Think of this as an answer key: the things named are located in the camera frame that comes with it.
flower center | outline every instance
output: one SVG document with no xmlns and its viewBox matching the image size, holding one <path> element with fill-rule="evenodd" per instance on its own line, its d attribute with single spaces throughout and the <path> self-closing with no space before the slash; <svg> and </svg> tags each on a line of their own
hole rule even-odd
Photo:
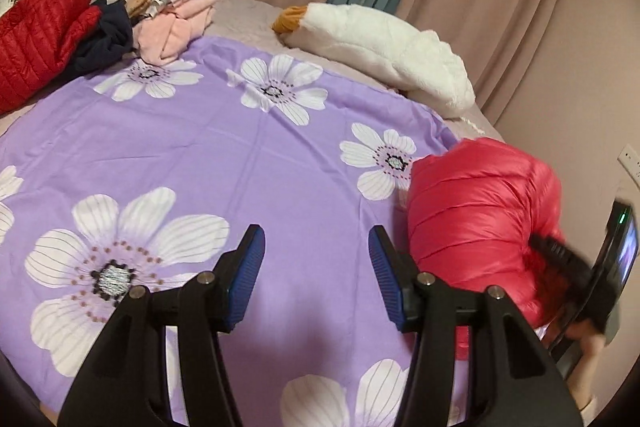
<svg viewBox="0 0 640 427">
<path fill-rule="evenodd" d="M 410 178 L 411 162 L 411 156 L 397 147 L 384 145 L 376 149 L 376 163 L 396 179 Z"/>
<path fill-rule="evenodd" d="M 396 169 L 398 171 L 404 171 L 409 165 L 409 162 L 405 162 L 401 156 L 389 153 L 386 154 L 385 162 L 391 169 Z"/>
<path fill-rule="evenodd" d="M 163 77 L 162 70 L 154 67 L 138 67 L 134 69 L 130 75 L 131 80 L 142 84 L 152 84 L 162 80 Z"/>
<path fill-rule="evenodd" d="M 105 301 L 113 300 L 113 305 L 117 306 L 129 291 L 131 281 L 136 277 L 136 270 L 112 259 L 99 271 L 92 271 L 91 277 L 94 278 L 94 293 Z"/>
<path fill-rule="evenodd" d="M 274 99 L 279 99 L 280 97 L 282 97 L 284 95 L 284 92 L 277 86 L 273 86 L 273 84 L 270 84 L 269 86 L 265 87 L 265 88 L 260 88 L 260 90 L 267 95 L 267 97 L 271 97 Z"/>
</svg>

floral bedsheet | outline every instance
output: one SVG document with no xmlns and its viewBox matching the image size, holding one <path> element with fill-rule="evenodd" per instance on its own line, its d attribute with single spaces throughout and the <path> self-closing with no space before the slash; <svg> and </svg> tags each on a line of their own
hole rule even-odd
<svg viewBox="0 0 640 427">
<path fill-rule="evenodd" d="M 59 410 L 130 286 L 181 285 L 259 223 L 264 263 L 222 339 L 244 424 L 391 426 L 411 342 L 367 232 L 402 245 L 412 163 L 455 142 L 420 104 L 224 38 L 72 81 L 0 138 L 0 348 Z"/>
</svg>

red puffer jacket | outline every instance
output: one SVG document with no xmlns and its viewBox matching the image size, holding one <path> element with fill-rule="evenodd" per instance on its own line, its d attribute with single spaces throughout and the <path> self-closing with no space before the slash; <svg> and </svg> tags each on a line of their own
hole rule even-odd
<svg viewBox="0 0 640 427">
<path fill-rule="evenodd" d="M 102 12 L 91 0 L 18 0 L 0 17 L 0 113 L 19 108 L 65 68 Z"/>
<path fill-rule="evenodd" d="M 408 199 L 410 251 L 421 271 L 484 291 L 502 286 L 532 327 L 558 311 L 566 283 L 529 247 L 532 232 L 562 239 L 561 186 L 553 171 L 502 142 L 463 140 L 414 163 Z M 457 332 L 459 359 L 468 334 Z"/>
</svg>

white plush pillow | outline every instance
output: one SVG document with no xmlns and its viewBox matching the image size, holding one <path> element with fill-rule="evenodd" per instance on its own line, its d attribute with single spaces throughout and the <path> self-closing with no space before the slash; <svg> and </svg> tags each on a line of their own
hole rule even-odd
<svg viewBox="0 0 640 427">
<path fill-rule="evenodd" d="M 290 48 L 344 63 L 384 84 L 408 91 L 445 118 L 474 105 L 462 59 L 433 30 L 357 4 L 309 3 L 300 27 L 283 34 Z"/>
</svg>

phone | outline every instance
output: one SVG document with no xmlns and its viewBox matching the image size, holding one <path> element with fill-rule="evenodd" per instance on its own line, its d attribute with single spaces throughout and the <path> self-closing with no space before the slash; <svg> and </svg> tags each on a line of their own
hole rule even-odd
<svg viewBox="0 0 640 427">
<path fill-rule="evenodd" d="M 530 244 L 569 282 L 571 313 L 566 322 L 591 319 L 607 343 L 620 329 L 618 301 L 638 256 L 638 225 L 633 207 L 615 200 L 607 220 L 606 236 L 593 266 L 583 256 L 553 237 L 532 235 Z M 558 369 L 568 376 L 582 357 L 578 343 L 561 340 L 551 350 Z"/>
</svg>

